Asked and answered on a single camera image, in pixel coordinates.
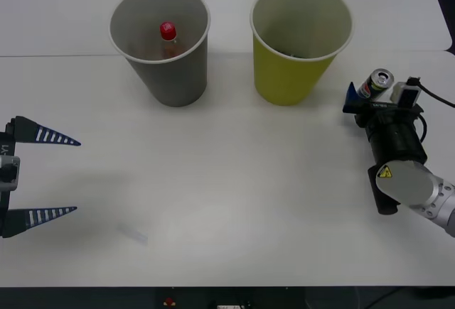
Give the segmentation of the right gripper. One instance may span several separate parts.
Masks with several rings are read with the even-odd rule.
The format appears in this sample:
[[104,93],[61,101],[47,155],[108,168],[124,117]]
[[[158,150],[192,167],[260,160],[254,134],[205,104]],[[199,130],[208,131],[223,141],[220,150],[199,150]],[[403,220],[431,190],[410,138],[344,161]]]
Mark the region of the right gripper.
[[414,121],[423,112],[423,108],[418,104],[409,108],[387,102],[369,102],[358,95],[353,82],[348,86],[343,105],[343,113],[354,113],[355,122],[362,129],[388,123],[414,126]]

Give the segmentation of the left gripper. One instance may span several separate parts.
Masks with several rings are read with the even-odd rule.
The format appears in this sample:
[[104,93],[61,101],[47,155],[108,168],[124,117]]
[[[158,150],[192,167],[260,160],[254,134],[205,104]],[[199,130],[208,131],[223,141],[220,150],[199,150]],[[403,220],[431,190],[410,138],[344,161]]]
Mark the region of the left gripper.
[[24,116],[11,119],[9,129],[1,132],[1,237],[10,238],[76,211],[77,207],[52,207],[8,210],[10,193],[16,189],[14,166],[15,140],[19,143],[43,143],[80,146],[81,143],[65,134],[40,125]]

